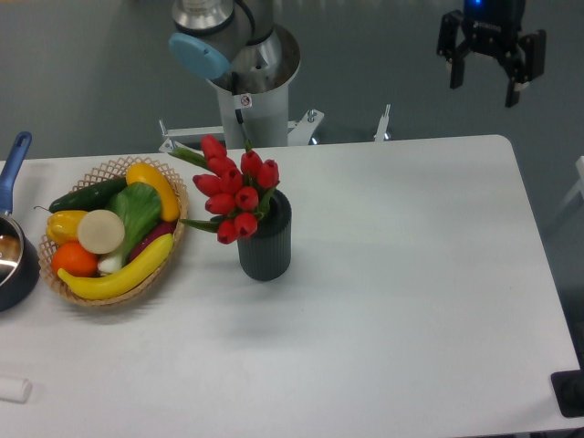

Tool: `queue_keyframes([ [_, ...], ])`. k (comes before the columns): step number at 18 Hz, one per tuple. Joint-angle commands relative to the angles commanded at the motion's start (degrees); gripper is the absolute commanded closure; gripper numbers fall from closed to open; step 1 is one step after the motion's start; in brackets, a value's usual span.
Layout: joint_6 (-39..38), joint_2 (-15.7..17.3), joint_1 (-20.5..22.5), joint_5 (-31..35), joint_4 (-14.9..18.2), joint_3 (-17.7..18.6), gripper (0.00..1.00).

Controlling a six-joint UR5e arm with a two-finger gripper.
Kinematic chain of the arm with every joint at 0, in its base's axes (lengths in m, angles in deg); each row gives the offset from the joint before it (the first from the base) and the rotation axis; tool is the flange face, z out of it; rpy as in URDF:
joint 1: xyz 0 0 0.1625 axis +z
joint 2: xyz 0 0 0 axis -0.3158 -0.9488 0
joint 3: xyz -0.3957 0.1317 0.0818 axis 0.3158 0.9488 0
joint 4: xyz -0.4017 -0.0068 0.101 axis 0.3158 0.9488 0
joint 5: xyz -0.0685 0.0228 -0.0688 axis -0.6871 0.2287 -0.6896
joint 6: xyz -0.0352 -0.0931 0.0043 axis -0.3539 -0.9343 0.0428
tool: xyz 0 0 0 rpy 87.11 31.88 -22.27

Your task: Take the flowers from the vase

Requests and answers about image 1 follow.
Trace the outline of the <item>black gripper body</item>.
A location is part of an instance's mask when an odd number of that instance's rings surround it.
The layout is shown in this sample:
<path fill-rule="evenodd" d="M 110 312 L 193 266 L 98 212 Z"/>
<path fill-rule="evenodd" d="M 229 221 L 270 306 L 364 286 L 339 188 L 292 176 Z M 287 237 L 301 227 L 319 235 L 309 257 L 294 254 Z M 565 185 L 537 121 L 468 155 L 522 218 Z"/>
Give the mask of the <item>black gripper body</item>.
<path fill-rule="evenodd" d="M 503 68 L 523 68 L 518 41 L 525 9 L 525 1 L 464 1 L 460 61 L 476 53 Z"/>

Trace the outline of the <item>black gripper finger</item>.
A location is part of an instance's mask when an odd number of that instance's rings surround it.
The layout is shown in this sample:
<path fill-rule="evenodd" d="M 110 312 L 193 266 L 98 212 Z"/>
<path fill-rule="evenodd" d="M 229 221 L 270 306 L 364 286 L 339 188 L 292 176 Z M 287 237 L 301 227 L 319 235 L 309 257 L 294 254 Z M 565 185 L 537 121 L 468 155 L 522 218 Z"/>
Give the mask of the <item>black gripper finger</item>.
<path fill-rule="evenodd" d="M 450 67 L 450 89 L 457 89 L 464 83 L 464 59 L 470 53 L 466 37 L 457 43 L 458 31 L 464 21 L 463 12 L 454 10 L 443 15 L 438 36 L 436 53 L 444 57 Z"/>
<path fill-rule="evenodd" d="M 546 63 L 547 32 L 521 36 L 513 49 L 506 53 L 504 68 L 508 76 L 506 107 L 515 106 L 521 92 L 536 78 L 544 74 Z"/>

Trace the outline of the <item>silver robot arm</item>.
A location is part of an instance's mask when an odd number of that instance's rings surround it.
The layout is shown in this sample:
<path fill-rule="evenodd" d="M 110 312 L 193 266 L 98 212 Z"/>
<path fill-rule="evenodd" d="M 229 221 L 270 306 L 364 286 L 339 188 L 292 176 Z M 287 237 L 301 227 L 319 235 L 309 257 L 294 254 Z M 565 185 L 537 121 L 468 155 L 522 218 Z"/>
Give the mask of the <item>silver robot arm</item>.
<path fill-rule="evenodd" d="M 545 71 L 547 34 L 526 34 L 523 1 L 466 1 L 443 15 L 436 52 L 451 70 L 450 87 L 464 82 L 470 53 L 493 58 L 508 85 L 506 106 Z M 270 1 L 177 1 L 169 49 L 192 74 L 232 95 L 260 94 L 288 83 L 300 65 L 297 41 L 274 21 Z"/>

